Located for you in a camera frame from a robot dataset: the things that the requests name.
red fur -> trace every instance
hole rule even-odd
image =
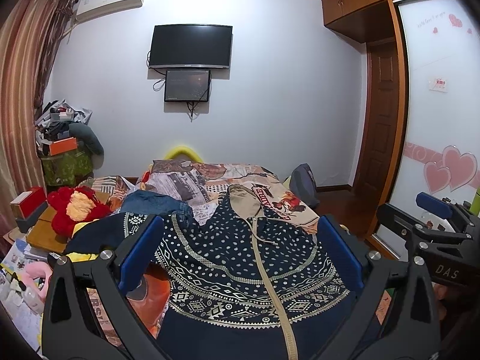
[[[92,211],[90,211],[88,216],[82,222],[92,222],[94,219],[104,218],[111,212],[106,204],[98,201],[95,196],[95,191],[88,187],[61,187],[57,191],[49,193],[47,201],[55,210],[57,210],[57,213],[52,220],[52,228],[58,235],[68,238],[71,238],[74,232],[74,227],[78,223],[67,215],[67,206],[70,203],[71,195],[75,191],[83,193],[95,203],[95,207],[93,207]]]

red stuffed animal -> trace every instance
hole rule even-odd
[[[68,238],[71,238],[77,223],[92,222],[111,213],[110,208],[99,202],[95,192],[88,187],[61,187],[49,193],[47,200],[57,210],[52,220],[53,230]]]

screw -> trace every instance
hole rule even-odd
[[[61,257],[58,257],[58,259],[57,259],[57,264],[60,265],[60,266],[65,265],[67,262],[68,262],[68,257],[67,256],[61,256]]]
[[[109,260],[113,256],[113,252],[111,250],[104,250],[103,252],[100,253],[100,258],[102,260]]]
[[[417,264],[417,266],[423,266],[423,264],[425,263],[425,260],[420,256],[415,256],[413,258],[413,261],[414,261],[414,263]]]
[[[371,250],[368,252],[368,257],[370,257],[372,260],[379,260],[382,258],[382,255],[376,250]]]

wooden floor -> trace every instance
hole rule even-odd
[[[338,223],[349,228],[352,234],[362,237],[375,215],[375,206],[348,190],[319,192],[320,204],[315,212],[320,216],[332,214]]]

yellow curved tube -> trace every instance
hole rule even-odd
[[[165,159],[166,160],[173,160],[176,156],[183,154],[189,157],[191,161],[194,162],[203,162],[203,160],[200,158],[198,154],[196,154],[195,151],[190,149],[189,147],[186,146],[177,146],[174,147],[172,150],[170,150],[167,154],[165,154]]]

